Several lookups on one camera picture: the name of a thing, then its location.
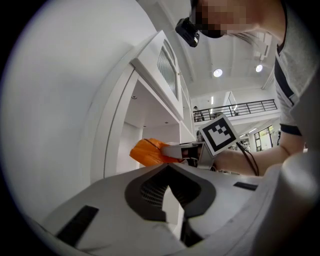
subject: human arm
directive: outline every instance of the human arm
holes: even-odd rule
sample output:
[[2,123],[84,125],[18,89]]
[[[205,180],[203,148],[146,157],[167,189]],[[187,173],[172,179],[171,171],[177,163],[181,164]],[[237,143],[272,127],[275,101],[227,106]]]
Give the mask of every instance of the human arm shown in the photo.
[[[270,166],[283,163],[289,156],[302,152],[304,145],[305,142],[302,136],[282,132],[279,146],[251,153],[258,165],[259,175],[263,176]],[[248,153],[247,156],[253,166],[255,166],[252,157]],[[217,170],[254,175],[246,157],[241,151],[225,150],[216,156],[214,164]]]

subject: forearm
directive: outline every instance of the forearm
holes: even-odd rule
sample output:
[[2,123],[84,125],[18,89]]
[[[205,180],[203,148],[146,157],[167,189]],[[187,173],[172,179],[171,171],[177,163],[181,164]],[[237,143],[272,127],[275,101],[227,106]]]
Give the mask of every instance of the forearm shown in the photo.
[[[246,154],[254,168],[256,168],[251,155]],[[251,154],[258,165],[260,176],[263,176],[270,166],[283,163],[289,157],[288,152],[281,146],[275,146],[260,152],[252,152]],[[231,171],[243,175],[255,175],[241,151],[225,150],[218,154],[214,163],[218,170]]]

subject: black cable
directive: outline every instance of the black cable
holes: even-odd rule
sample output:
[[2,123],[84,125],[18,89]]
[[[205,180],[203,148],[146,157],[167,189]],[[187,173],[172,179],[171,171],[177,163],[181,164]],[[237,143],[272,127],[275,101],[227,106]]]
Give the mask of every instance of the black cable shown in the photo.
[[[250,165],[253,173],[255,176],[259,176],[259,168],[258,168],[258,165],[257,165],[257,162],[254,158],[254,156],[248,151],[246,150],[239,142],[236,142],[236,145],[239,147],[239,149],[241,150],[241,152],[243,153],[243,155],[245,156],[245,159],[247,160],[248,164]],[[256,166],[256,169],[254,168],[252,162],[250,161],[249,157],[247,156],[247,153],[249,153],[254,161],[254,164]]]

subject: gray t-shirt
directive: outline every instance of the gray t-shirt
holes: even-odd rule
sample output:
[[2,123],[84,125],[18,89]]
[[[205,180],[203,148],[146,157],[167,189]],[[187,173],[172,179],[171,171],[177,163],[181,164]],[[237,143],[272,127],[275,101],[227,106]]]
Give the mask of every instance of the gray t-shirt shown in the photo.
[[290,110],[308,87],[320,65],[320,53],[310,32],[296,13],[282,1],[286,32],[276,52],[274,76],[280,102],[281,130],[301,135]]

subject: orange object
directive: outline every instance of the orange object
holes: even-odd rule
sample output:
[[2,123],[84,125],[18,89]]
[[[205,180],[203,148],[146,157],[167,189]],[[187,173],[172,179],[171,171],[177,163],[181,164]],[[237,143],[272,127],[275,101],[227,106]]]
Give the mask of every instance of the orange object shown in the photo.
[[164,163],[180,163],[182,160],[161,154],[162,147],[169,146],[155,138],[141,139],[130,151],[130,157],[144,166],[154,166]]

